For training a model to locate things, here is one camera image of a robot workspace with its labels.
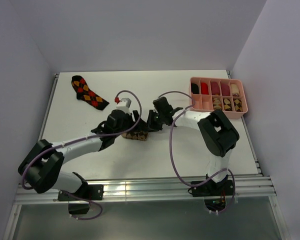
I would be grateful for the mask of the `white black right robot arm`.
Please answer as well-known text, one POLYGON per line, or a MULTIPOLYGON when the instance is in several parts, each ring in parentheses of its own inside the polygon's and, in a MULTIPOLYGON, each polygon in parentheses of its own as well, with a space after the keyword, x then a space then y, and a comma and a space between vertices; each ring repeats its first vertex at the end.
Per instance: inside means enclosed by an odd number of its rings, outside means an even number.
POLYGON ((169 156, 173 171, 177 178, 186 186, 198 188, 206 184, 207 191, 212 195, 219 194, 229 175, 229 161, 240 135, 222 110, 199 112, 188 107, 173 108, 166 97, 161 96, 153 102, 154 110, 149 111, 147 126, 153 131, 162 130, 163 125, 170 126, 169 156), (175 127, 186 127, 201 133, 204 144, 210 152, 210 166, 206 180, 191 184, 186 182, 178 173, 173 157, 173 130, 175 127))

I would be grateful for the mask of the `beige orange brown argyle sock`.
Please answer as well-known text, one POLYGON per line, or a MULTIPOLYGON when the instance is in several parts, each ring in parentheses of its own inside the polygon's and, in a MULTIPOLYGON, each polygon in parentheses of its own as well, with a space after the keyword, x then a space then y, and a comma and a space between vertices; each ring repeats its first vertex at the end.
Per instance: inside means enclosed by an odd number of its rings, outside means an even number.
POLYGON ((222 102, 217 97, 212 99, 212 106, 214 110, 222 110, 222 102))

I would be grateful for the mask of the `black red yellow argyle sock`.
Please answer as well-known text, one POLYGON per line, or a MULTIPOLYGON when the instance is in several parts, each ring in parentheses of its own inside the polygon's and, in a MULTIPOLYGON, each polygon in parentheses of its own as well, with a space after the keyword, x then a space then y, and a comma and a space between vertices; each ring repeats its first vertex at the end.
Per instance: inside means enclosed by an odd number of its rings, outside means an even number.
POLYGON ((74 75, 71 78, 71 85, 76 92, 77 100, 83 101, 99 111, 103 111, 110 104, 107 100, 93 92, 86 80, 80 75, 74 75))

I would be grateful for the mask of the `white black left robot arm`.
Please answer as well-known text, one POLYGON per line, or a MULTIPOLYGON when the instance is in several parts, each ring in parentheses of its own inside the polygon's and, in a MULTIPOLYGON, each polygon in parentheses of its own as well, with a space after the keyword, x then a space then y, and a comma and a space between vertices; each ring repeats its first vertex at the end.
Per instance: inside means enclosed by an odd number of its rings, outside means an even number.
POLYGON ((62 143, 39 140, 18 167, 22 187, 38 194, 56 189, 76 200, 85 198, 91 192, 88 182, 76 172, 62 172, 63 164, 110 147, 118 136, 138 125, 140 114, 137 110, 127 113, 115 109, 87 136, 62 143))

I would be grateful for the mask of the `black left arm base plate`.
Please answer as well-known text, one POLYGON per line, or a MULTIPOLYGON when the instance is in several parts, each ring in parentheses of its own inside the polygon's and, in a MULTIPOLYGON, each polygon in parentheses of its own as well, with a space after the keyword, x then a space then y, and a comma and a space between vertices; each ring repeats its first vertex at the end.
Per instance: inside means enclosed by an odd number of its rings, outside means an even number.
POLYGON ((65 191, 60 191, 57 200, 60 202, 68 201, 83 201, 83 200, 97 200, 103 199, 104 185, 103 184, 86 184, 82 185, 76 192, 66 194, 65 191))

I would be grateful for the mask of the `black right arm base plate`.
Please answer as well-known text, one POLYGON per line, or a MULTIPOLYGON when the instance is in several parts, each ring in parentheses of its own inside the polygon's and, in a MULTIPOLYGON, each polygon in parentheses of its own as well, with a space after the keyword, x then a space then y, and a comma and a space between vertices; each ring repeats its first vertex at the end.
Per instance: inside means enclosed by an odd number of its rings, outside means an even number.
POLYGON ((215 183, 213 180, 208 181, 206 184, 190 187, 187 192, 193 197, 221 197, 232 196, 235 190, 235 185, 232 180, 223 180, 215 183))

